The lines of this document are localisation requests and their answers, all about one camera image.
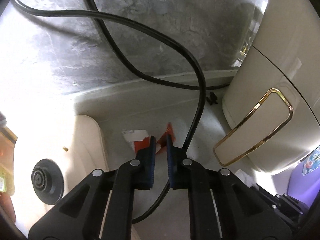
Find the red plastic scrap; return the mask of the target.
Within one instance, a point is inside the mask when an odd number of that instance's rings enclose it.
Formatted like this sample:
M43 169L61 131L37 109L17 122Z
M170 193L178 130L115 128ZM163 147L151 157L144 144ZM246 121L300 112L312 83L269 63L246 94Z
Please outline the red plastic scrap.
M166 150L167 135L170 135L172 138L172 141L175 141L174 130L171 123L167 124L166 132L156 142L156 154L162 153ZM139 150L150 146L150 137L144 137L142 140L136 140L134 141L133 145L135 149L135 154L137 154Z

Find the purple plastic bucket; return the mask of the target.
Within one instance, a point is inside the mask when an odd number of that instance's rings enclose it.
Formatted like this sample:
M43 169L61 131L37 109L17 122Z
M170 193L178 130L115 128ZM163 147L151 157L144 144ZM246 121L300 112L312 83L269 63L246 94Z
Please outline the purple plastic bucket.
M285 193L311 207L319 193L319 146L296 167L272 176L276 192Z

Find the cream induction cooktop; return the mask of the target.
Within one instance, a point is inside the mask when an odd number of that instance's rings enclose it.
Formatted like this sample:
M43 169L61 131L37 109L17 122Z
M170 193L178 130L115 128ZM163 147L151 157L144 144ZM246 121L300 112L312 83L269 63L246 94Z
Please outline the cream induction cooktop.
M38 212L49 210L49 205L36 196L31 183L31 172L42 159L58 165L65 193L89 172L97 168L109 170L103 132L92 117L76 115L67 122L30 129L18 136L14 149L15 193L11 199L16 213L33 205Z

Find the cream air fryer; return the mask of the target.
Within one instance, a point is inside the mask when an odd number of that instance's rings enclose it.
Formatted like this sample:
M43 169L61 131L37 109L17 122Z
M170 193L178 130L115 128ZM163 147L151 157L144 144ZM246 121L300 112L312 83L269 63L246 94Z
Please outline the cream air fryer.
M278 173L319 145L319 15L309 0L268 0L222 109L231 131L213 149L221 166L247 158Z

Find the yellow cap green label bottle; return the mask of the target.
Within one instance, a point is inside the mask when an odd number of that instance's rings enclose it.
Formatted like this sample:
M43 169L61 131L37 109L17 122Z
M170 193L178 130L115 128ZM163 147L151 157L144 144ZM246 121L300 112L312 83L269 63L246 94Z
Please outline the yellow cap green label bottle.
M7 127L1 127L0 163L1 163L1 193L12 196L14 185L14 149L17 136Z

